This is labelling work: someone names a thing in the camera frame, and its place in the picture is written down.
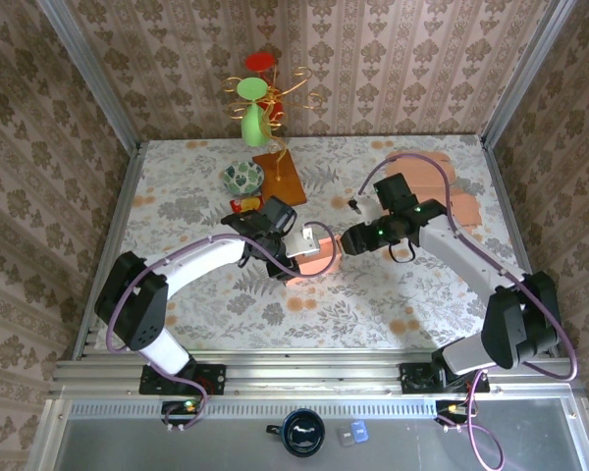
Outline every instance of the blue mug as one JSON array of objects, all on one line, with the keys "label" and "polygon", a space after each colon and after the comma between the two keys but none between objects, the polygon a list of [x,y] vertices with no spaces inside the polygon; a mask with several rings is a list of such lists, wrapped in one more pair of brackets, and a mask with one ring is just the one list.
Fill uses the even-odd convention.
[{"label": "blue mug", "polygon": [[321,417],[309,409],[291,412],[284,423],[267,425],[266,433],[280,436],[290,454],[306,458],[318,451],[325,440],[325,425]]}]

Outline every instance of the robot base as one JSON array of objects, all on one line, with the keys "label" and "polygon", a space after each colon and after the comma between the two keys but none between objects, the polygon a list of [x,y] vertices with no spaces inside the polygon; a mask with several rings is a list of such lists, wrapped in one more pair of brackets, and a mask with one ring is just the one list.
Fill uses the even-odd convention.
[{"label": "robot base", "polygon": [[[469,393],[475,371],[455,376],[433,363],[403,363],[400,365],[400,380],[403,394]],[[477,393],[490,391],[489,379],[480,381]]]}]

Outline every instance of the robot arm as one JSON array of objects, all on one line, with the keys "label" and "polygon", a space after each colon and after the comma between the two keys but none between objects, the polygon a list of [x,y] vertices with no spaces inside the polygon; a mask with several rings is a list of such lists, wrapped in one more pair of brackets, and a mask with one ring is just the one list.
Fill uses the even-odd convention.
[{"label": "robot arm", "polygon": [[213,235],[210,243],[198,246],[185,255],[173,257],[177,250],[169,250],[146,259],[132,252],[122,254],[116,260],[100,292],[95,312],[107,324],[129,284],[148,267],[170,256],[137,284],[129,295],[120,316],[113,326],[114,333],[128,349],[141,353],[151,363],[169,375],[182,370],[191,376],[195,362],[164,327],[166,305],[179,289],[203,275],[231,263],[243,266],[249,258],[266,262],[271,278],[288,280],[293,276],[285,273],[269,261],[266,253],[278,260],[291,272],[298,273],[294,257],[319,250],[318,240],[312,229],[291,231],[296,212],[277,198],[271,198],[259,211],[232,214],[222,223],[231,226],[241,236],[253,240],[263,251],[244,240],[231,235]]},{"label": "robot arm", "polygon": [[[510,369],[558,343],[555,329],[515,284],[522,283],[559,320],[556,288],[547,275],[526,274],[500,260],[459,224],[453,230],[445,206],[435,200],[419,203],[401,174],[374,186],[381,206],[370,201],[361,204],[366,223],[349,228],[341,237],[344,252],[357,255],[407,238],[443,260],[487,305],[482,332],[434,352],[427,381],[434,377],[444,391],[477,369],[494,365]],[[362,212],[353,200],[349,206]]]}]

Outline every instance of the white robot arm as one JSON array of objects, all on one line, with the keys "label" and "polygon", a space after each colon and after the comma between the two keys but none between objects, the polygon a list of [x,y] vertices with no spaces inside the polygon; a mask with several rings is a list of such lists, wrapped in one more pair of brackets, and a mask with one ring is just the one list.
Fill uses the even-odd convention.
[{"label": "white robot arm", "polygon": [[[318,239],[312,229],[286,230],[293,227],[296,212],[277,198],[271,198],[259,211],[233,214],[223,224],[234,228],[239,235],[212,235],[206,243],[181,256],[179,250],[151,255],[140,259],[132,252],[122,254],[95,305],[98,316],[107,324],[119,299],[136,276],[151,267],[122,306],[120,316],[112,327],[114,333],[133,351],[141,353],[152,364],[169,375],[176,375],[192,361],[164,327],[168,299],[185,285],[224,265],[243,265],[250,257],[267,262],[269,276],[278,280],[292,278],[266,256],[271,255],[291,272],[297,273],[295,257],[319,250]],[[264,250],[250,245],[253,240]]]}]

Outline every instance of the black mounting bracket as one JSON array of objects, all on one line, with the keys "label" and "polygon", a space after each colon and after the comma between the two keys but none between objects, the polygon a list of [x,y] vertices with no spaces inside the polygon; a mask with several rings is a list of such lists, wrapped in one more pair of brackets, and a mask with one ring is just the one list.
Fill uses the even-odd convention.
[{"label": "black mounting bracket", "polygon": [[[466,375],[454,376],[451,372],[438,368],[436,363],[402,363],[400,365],[400,381],[402,394],[427,393],[469,393],[475,371]],[[489,379],[485,378],[478,384],[477,393],[489,393]]]},{"label": "black mounting bracket", "polygon": [[[202,385],[209,395],[223,395],[227,380],[225,365],[197,364],[190,362],[175,375]],[[144,366],[139,380],[139,393],[142,395],[200,395],[197,388],[177,383],[160,376],[150,366]]]}]

